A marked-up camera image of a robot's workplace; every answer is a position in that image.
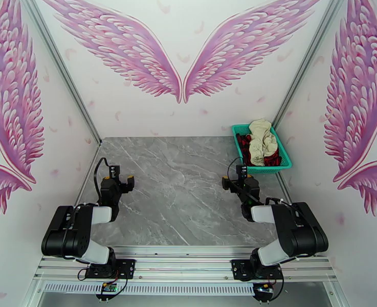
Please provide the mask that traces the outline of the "red black plaid shirt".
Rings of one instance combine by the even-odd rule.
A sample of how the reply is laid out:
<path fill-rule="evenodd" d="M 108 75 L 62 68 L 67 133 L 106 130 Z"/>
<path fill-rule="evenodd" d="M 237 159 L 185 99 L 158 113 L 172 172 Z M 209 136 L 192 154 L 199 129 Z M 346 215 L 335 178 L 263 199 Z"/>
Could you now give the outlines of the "red black plaid shirt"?
<path fill-rule="evenodd" d="M 251 164 L 250 162 L 250 152 L 249 152 L 249 147 L 250 147 L 250 141 L 251 141 L 251 136 L 250 134 L 248 135 L 236 135 L 236 138 L 238 140 L 238 143 L 240 145 L 240 149 L 242 151 L 242 154 L 245 158 L 244 163 L 247 166 L 256 166 Z M 278 150 L 275 152 L 274 155 L 270 157 L 265 157 L 264 159 L 264 165 L 265 166 L 279 166 L 281 164 L 281 157 L 279 157 L 279 152 Z"/>

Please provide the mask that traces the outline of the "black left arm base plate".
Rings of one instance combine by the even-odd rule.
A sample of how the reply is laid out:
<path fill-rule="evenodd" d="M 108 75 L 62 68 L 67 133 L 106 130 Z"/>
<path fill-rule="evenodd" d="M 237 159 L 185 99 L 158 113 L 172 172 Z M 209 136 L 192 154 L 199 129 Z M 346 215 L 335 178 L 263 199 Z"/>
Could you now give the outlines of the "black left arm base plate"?
<path fill-rule="evenodd" d="M 116 259 L 108 264 L 91 264 L 85 273 L 86 279 L 133 279 L 136 261 Z"/>

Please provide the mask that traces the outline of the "teal plastic basket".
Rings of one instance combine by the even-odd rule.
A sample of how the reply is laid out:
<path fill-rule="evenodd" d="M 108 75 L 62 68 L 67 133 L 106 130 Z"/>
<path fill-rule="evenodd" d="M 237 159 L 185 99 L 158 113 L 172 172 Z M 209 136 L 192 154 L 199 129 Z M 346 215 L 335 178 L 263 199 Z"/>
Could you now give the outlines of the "teal plastic basket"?
<path fill-rule="evenodd" d="M 249 130 L 249 125 L 248 124 L 232 125 L 231 130 L 233 133 L 234 142 L 235 142 L 235 146 L 238 152 L 238 156 L 243 158 L 243 160 L 245 160 L 242 154 L 242 151 L 240 149 L 238 140 L 236 138 L 236 135 L 238 134 L 242 136 L 242 135 L 250 134 L 251 131 Z M 273 127 L 271 127 L 270 132 L 276 137 L 277 144 L 278 144 L 279 157 L 281 157 L 281 164 L 279 166 L 248 166 L 247 167 L 248 174 L 276 174 L 281 170 L 289 169 L 292 167 L 292 162 Z"/>

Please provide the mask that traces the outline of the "cream fabric garment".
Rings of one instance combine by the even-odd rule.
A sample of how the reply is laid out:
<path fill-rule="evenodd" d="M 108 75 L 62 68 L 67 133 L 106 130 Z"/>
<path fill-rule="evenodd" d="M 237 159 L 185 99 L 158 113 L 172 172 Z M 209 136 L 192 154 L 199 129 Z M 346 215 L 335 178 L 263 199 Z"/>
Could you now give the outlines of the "cream fabric garment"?
<path fill-rule="evenodd" d="M 276 136 L 271 133 L 271 123 L 266 119 L 258 119 L 249 124 L 250 130 L 250 162 L 256 166 L 264 166 L 265 157 L 270 157 L 278 150 Z"/>

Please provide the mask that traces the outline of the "aluminium corner post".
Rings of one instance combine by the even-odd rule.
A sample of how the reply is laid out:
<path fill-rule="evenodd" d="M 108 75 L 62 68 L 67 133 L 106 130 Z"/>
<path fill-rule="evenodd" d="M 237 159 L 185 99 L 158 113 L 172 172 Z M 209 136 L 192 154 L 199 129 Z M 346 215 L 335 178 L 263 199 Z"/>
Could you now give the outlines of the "aluminium corner post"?
<path fill-rule="evenodd" d="M 329 1 L 326 10 L 324 11 L 324 14 L 322 15 L 322 18 L 319 22 L 319 25 L 312 37 L 312 40 L 310 41 L 307 50 L 302 58 L 302 61 L 296 71 L 296 74 L 291 82 L 291 85 L 287 90 L 284 100 L 282 101 L 282 104 L 280 105 L 279 110 L 272 122 L 274 130 L 277 130 L 279 128 L 281 121 L 285 117 L 287 109 L 291 104 L 298 87 L 302 83 L 307 70 L 313 64 L 314 56 L 320 48 L 322 41 L 328 31 L 328 28 L 335 18 L 335 15 L 338 13 L 343 1 L 344 0 Z"/>
<path fill-rule="evenodd" d="M 75 85 L 74 80 L 70 75 L 70 71 L 68 70 L 62 54 L 59 52 L 59 49 L 55 43 L 55 40 L 46 24 L 45 19 L 43 18 L 41 11 L 36 3 L 35 0 L 21 0 L 25 9 L 28 11 L 30 19 L 34 23 L 37 31 L 39 32 L 43 43 L 45 44 L 47 51 L 52 59 L 53 64 L 56 66 L 60 77 L 63 80 L 63 83 L 69 94 L 74 101 L 77 110 L 81 114 L 84 122 L 86 123 L 87 127 L 89 128 L 94 141 L 98 144 L 98 146 L 102 143 L 102 138 L 98 133 L 96 126 L 94 125 L 90 114 L 87 111 L 85 104 L 81 98 L 81 95 Z"/>

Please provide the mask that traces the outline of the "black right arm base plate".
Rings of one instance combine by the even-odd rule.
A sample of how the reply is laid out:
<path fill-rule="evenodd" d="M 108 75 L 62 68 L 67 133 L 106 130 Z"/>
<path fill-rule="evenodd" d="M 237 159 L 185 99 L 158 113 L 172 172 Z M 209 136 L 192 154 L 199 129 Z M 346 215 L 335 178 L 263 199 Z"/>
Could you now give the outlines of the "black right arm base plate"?
<path fill-rule="evenodd" d="M 230 261 L 233 278 L 240 281 L 281 280 L 283 277 L 279 265 L 264 266 L 250 259 L 233 259 Z"/>

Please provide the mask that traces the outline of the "aluminium rail frame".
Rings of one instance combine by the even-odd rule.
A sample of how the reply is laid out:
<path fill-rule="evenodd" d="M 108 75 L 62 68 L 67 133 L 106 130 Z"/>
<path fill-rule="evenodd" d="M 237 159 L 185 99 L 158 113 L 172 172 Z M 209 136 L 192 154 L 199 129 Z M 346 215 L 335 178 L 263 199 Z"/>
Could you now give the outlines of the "aluminium rail frame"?
<path fill-rule="evenodd" d="M 230 261 L 248 259 L 247 246 L 118 246 L 119 259 L 134 259 L 133 281 L 139 282 L 231 282 Z M 315 256 L 281 266 L 286 281 L 337 281 L 330 261 Z"/>

